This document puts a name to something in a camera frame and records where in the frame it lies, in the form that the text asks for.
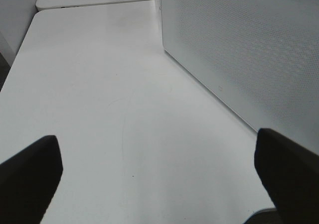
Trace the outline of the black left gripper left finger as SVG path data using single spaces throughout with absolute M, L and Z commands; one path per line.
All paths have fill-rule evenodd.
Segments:
M 38 224 L 57 190 L 63 164 L 57 137 L 47 135 L 0 165 L 0 222 Z

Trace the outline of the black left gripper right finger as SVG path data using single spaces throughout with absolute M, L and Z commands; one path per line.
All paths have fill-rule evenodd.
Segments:
M 284 135 L 261 128 L 254 166 L 285 224 L 319 222 L 319 157 Z

